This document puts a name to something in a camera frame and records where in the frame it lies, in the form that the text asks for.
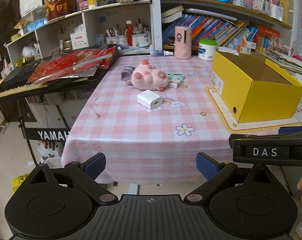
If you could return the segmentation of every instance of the pen holder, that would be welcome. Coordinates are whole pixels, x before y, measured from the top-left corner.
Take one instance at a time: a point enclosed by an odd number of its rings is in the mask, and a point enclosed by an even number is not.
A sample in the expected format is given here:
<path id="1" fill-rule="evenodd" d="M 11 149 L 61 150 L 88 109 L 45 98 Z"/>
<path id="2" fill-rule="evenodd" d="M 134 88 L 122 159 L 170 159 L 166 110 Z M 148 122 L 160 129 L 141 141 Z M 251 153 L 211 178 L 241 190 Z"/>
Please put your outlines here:
<path id="1" fill-rule="evenodd" d="M 282 17 L 283 17 L 283 7 L 280 7 L 276 4 L 272 4 L 271 5 L 271 14 L 270 16 L 272 18 L 275 18 L 279 21 L 282 21 Z"/>
<path id="2" fill-rule="evenodd" d="M 107 44 L 119 44 L 119 36 L 106 37 Z"/>
<path id="3" fill-rule="evenodd" d="M 132 44 L 134 47 L 146 47 L 151 43 L 150 32 L 132 35 Z"/>
<path id="4" fill-rule="evenodd" d="M 119 44 L 127 45 L 128 44 L 128 37 L 126 35 L 119 36 Z"/>

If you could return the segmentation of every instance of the keyboard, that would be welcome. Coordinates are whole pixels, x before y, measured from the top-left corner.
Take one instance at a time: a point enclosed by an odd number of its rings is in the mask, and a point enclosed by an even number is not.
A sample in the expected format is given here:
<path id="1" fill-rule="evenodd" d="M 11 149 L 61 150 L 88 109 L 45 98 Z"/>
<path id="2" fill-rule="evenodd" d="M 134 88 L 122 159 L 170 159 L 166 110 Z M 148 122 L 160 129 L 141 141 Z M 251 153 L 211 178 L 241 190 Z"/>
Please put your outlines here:
<path id="1" fill-rule="evenodd" d="M 97 69 L 93 76 L 84 78 L 61 78 L 44 84 L 28 83 L 28 79 L 40 62 L 49 60 L 51 57 L 25 63 L 21 67 L 13 70 L 0 84 L 0 103 L 8 99 L 14 100 L 42 94 L 96 87 L 118 56 L 119 52 L 117 48 L 115 48 L 109 67 L 107 69 Z"/>

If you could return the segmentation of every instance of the yellow cardboard box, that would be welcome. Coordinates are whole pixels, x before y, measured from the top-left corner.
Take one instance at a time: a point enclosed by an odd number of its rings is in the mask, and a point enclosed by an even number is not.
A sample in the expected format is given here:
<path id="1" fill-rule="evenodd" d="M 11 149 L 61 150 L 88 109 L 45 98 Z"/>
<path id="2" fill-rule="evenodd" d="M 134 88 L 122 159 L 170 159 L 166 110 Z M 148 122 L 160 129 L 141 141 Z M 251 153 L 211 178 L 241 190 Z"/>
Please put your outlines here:
<path id="1" fill-rule="evenodd" d="M 302 84 L 260 55 L 215 52 L 211 83 L 238 123 L 291 118 Z"/>

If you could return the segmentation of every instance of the cartoon figure print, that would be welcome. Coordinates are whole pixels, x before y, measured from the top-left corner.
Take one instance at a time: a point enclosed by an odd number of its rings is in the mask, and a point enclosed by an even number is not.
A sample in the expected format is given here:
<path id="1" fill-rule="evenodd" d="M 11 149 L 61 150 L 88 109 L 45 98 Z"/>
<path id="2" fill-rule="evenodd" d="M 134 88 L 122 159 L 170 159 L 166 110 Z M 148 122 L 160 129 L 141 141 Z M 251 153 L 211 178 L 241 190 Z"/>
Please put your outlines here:
<path id="1" fill-rule="evenodd" d="M 67 14 L 66 0 L 46 0 L 46 17 L 51 20 Z"/>
<path id="2" fill-rule="evenodd" d="M 177 41 L 177 42 L 181 42 L 181 40 L 182 40 L 182 35 L 181 35 L 181 33 L 177 33 L 176 41 Z"/>

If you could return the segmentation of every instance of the cabinet door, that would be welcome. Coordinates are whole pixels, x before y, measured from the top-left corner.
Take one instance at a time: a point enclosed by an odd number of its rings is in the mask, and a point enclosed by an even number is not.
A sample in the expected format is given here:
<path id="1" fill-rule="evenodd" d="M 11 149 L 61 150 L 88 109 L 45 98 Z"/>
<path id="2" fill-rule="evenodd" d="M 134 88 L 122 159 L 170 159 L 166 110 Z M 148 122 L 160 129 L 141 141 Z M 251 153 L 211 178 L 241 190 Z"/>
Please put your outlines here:
<path id="1" fill-rule="evenodd" d="M 66 128 L 56 106 L 35 103 L 30 108 L 42 128 Z"/>

